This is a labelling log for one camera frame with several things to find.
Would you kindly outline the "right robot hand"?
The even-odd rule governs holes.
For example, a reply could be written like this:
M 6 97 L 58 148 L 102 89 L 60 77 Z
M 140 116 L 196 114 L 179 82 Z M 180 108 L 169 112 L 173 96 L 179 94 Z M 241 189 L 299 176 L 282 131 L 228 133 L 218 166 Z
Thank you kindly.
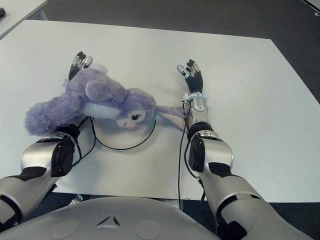
M 186 68 L 177 65 L 177 71 L 184 77 L 190 93 L 203 93 L 203 77 L 197 63 L 190 59 Z

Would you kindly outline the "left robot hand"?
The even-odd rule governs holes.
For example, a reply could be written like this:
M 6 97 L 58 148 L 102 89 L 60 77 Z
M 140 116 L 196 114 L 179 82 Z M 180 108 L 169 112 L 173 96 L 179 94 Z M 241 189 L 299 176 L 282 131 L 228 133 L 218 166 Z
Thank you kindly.
M 80 70 L 89 68 L 92 63 L 93 58 L 91 56 L 86 56 L 86 54 L 80 51 L 72 60 L 68 74 L 68 80 L 72 80 Z

